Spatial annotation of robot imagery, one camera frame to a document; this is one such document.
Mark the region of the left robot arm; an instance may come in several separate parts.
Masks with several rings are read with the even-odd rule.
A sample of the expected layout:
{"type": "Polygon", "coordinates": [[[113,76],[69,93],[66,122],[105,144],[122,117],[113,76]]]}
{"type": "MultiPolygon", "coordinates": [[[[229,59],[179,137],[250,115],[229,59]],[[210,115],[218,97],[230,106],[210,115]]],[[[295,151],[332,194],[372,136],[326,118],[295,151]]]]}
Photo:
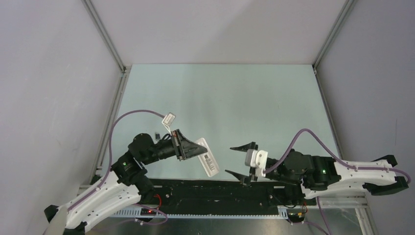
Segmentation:
{"type": "Polygon", "coordinates": [[[178,129],[158,142],[146,133],[136,135],[103,177],[66,204],[50,205],[44,210],[49,223],[44,234],[84,235],[129,205],[150,203],[155,188],[146,176],[145,165],[170,157],[184,161],[208,151],[205,143],[188,140],[178,129]]]}

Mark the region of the white remote control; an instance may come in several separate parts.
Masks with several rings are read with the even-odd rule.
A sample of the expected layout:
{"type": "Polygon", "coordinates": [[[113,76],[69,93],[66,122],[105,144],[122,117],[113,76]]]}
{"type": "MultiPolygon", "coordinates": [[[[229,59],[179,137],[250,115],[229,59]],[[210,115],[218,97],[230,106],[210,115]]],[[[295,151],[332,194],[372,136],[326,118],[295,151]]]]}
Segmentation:
{"type": "Polygon", "coordinates": [[[198,159],[205,170],[205,173],[208,177],[213,177],[220,172],[219,164],[217,163],[207,141],[205,138],[200,138],[196,140],[196,143],[207,149],[206,153],[203,153],[198,156],[198,159]]]}

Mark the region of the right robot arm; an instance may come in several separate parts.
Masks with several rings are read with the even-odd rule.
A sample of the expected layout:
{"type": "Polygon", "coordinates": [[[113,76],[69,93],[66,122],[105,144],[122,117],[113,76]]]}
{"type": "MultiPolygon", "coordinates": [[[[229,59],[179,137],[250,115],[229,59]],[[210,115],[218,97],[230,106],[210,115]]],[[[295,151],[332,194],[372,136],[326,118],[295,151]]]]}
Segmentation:
{"type": "Polygon", "coordinates": [[[393,155],[386,155],[372,162],[341,162],[333,157],[302,154],[294,149],[285,153],[279,162],[259,150],[255,142],[233,147],[245,152],[245,165],[249,175],[234,171],[227,172],[242,185],[249,186],[258,177],[285,185],[284,198],[290,204],[302,199],[310,200],[345,191],[367,191],[374,196],[391,195],[409,187],[408,179],[397,175],[394,167],[397,161],[393,155]]]}

